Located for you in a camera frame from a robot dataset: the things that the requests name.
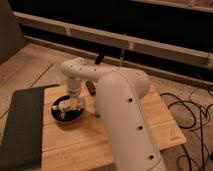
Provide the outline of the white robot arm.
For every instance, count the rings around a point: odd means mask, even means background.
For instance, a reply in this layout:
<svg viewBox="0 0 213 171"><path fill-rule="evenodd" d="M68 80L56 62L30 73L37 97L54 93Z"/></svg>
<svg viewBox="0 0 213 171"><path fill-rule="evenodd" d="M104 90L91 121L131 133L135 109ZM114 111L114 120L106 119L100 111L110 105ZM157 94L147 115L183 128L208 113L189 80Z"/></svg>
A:
<svg viewBox="0 0 213 171"><path fill-rule="evenodd" d="M89 65L82 58L63 62L61 71L72 96L80 94L82 79L96 82L96 104L118 171L167 171L140 104L150 89L145 72Z"/></svg>

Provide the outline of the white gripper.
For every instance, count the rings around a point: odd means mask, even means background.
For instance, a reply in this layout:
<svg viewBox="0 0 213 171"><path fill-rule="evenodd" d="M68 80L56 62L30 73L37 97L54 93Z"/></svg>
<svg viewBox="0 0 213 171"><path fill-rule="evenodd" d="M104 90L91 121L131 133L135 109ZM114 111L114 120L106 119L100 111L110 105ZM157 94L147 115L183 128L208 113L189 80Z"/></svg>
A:
<svg viewBox="0 0 213 171"><path fill-rule="evenodd" d="M68 107L70 110L81 110L84 108L80 93L81 93L80 88L67 89L67 94L69 96Z"/></svg>

